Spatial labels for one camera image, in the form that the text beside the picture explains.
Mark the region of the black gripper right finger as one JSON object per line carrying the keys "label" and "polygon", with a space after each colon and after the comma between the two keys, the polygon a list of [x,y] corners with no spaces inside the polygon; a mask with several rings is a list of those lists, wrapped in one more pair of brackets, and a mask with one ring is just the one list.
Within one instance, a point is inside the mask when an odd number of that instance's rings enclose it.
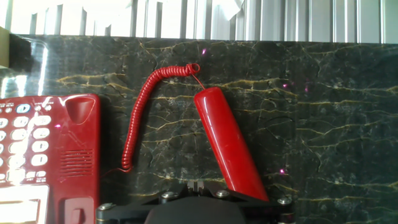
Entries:
{"label": "black gripper right finger", "polygon": [[281,197],[270,202],[227,189],[214,190],[213,197],[237,205],[243,217],[250,222],[296,223],[294,203],[290,197]]}

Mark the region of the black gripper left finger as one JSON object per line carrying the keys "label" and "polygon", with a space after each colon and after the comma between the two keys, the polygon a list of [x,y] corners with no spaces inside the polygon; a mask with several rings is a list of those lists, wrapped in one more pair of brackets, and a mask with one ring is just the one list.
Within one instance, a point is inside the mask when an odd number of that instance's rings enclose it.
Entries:
{"label": "black gripper left finger", "polygon": [[96,209],[96,224],[145,223],[150,211],[158,205],[192,196],[195,182],[173,184],[167,190],[145,196],[128,205],[104,203]]}

